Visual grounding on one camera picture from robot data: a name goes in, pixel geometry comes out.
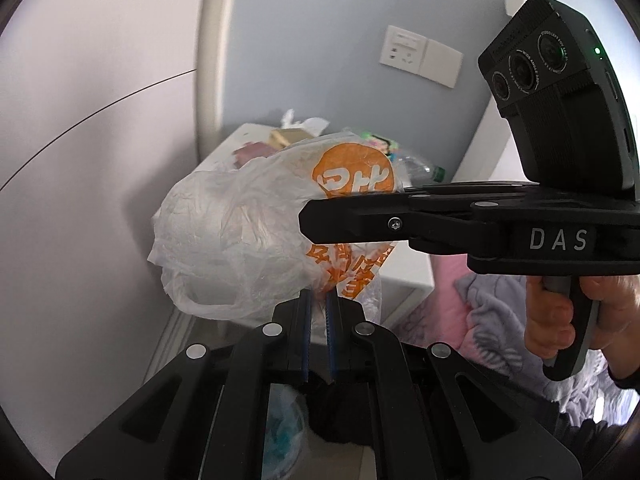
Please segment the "person's right hand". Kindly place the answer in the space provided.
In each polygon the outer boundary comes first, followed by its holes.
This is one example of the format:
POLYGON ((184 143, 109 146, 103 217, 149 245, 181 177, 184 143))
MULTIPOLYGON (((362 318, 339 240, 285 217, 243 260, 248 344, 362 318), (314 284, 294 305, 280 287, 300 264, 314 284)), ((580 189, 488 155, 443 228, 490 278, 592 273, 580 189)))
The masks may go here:
MULTIPOLYGON (((600 304, 590 348, 600 350, 616 379, 626 379, 639 369, 639 278, 587 276, 580 280, 584 294, 600 304)), ((542 278, 527 279, 526 348, 543 359, 551 359, 568 348, 575 338, 570 321, 573 304, 549 292, 542 278)))

